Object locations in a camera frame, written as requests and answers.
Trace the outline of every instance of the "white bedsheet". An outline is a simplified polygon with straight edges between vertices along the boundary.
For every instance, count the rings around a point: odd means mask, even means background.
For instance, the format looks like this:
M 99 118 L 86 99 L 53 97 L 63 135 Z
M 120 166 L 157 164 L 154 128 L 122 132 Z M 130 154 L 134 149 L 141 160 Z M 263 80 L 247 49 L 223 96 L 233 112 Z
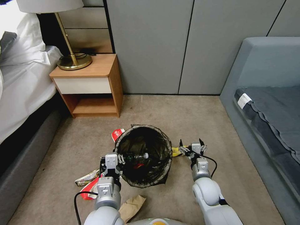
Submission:
M 58 48 L 46 48 L 50 65 L 32 62 L 1 67 L 3 92 L 0 99 L 0 143 L 55 94 L 49 74 L 61 57 Z

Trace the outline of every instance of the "white label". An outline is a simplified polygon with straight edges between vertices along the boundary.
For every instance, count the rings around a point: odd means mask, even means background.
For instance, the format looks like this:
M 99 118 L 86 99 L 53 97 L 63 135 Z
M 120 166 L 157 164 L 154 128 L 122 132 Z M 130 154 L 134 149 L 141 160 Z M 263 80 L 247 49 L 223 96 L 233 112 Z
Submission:
M 246 93 L 243 93 L 240 99 L 237 101 L 237 104 L 241 109 L 243 109 L 249 101 L 252 101 L 252 99 Z

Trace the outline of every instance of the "lamp shade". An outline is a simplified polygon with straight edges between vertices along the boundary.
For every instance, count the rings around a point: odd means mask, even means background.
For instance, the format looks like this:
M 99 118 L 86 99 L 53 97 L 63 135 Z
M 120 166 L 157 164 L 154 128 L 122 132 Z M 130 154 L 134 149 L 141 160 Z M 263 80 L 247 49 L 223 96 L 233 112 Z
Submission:
M 25 13 L 56 13 L 83 6 L 82 0 L 17 0 L 17 3 Z

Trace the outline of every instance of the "brown paper bag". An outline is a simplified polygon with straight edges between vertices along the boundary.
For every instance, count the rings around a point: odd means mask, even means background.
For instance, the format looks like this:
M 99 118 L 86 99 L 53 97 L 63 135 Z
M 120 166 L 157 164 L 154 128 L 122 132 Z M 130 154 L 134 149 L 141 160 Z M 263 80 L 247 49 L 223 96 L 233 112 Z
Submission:
M 124 223 L 127 223 L 140 210 L 145 200 L 142 196 L 137 195 L 121 205 L 119 212 Z

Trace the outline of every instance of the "bed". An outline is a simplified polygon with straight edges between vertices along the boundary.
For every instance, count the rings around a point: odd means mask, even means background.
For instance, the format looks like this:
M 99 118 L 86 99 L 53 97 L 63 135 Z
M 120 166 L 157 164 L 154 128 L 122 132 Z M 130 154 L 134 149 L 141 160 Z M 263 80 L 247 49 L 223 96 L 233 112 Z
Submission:
M 245 39 L 220 99 L 285 224 L 300 224 L 300 37 Z
M 61 57 L 43 42 L 37 16 L 0 5 L 0 224 L 7 224 L 38 170 L 63 113 L 49 78 Z

